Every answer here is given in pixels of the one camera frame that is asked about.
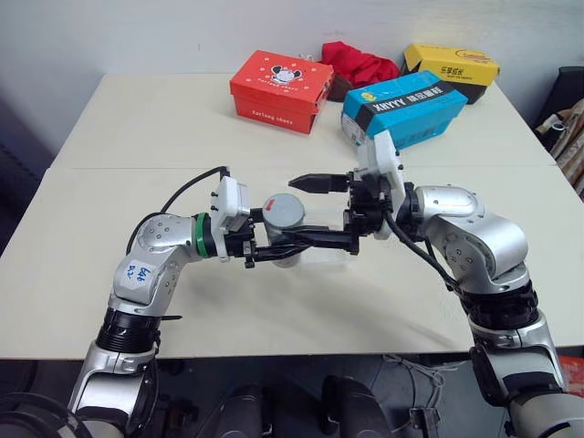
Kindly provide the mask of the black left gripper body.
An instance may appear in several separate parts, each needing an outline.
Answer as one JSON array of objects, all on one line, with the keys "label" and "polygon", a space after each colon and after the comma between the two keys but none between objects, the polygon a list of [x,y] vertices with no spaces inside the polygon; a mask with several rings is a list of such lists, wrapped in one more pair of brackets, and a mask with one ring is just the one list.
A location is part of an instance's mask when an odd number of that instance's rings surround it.
[{"label": "black left gripper body", "polygon": [[230,231],[224,238],[227,254],[244,259],[245,268],[254,268],[256,236],[255,221],[249,217],[236,231]]}]

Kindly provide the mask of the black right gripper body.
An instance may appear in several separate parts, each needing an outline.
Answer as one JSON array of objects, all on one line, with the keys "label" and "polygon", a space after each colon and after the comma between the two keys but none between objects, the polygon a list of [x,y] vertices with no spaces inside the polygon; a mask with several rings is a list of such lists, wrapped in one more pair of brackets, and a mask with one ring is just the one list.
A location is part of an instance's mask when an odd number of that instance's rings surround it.
[{"label": "black right gripper body", "polygon": [[343,230],[359,237],[389,238],[386,215],[393,212],[391,185],[386,177],[348,172],[349,201],[343,212]]}]

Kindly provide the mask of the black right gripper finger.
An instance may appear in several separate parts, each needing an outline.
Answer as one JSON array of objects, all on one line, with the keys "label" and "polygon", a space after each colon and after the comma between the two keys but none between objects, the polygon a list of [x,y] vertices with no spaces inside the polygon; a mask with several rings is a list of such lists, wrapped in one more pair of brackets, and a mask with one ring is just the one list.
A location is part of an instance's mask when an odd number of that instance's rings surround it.
[{"label": "black right gripper finger", "polygon": [[302,225],[282,231],[290,242],[316,248],[340,249],[353,256],[360,251],[359,237],[352,232],[332,230],[326,226]]},{"label": "black right gripper finger", "polygon": [[288,186],[305,193],[345,193],[349,189],[347,174],[308,173],[288,182]]}]

